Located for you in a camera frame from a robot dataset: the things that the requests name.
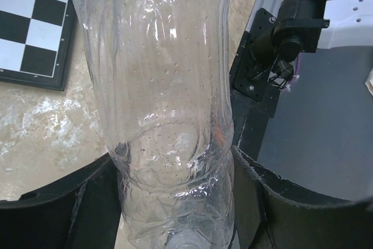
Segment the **clear crushed bottle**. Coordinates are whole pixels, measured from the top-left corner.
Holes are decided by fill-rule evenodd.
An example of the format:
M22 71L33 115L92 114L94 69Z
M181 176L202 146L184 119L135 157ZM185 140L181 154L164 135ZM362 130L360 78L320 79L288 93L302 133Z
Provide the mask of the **clear crushed bottle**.
M136 248L227 248L230 0L73 0Z

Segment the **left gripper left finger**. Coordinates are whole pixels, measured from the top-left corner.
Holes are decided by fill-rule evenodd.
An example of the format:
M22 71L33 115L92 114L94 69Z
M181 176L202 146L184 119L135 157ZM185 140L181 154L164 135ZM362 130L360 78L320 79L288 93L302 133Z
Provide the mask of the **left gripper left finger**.
M53 183L1 201L1 248L114 248L121 215L108 154Z

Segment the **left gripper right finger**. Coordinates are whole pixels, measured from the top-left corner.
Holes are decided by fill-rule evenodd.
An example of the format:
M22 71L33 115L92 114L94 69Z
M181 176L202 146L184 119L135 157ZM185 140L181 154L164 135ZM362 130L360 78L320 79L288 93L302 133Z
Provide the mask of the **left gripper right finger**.
M235 226L241 248L372 248L372 198L313 192L234 156Z

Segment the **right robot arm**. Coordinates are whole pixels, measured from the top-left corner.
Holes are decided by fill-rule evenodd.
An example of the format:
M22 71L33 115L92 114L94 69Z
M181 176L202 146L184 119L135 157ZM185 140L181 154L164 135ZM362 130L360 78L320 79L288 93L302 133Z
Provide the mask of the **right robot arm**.
M272 27L253 40L252 69L318 49L372 46L372 0L283 0Z

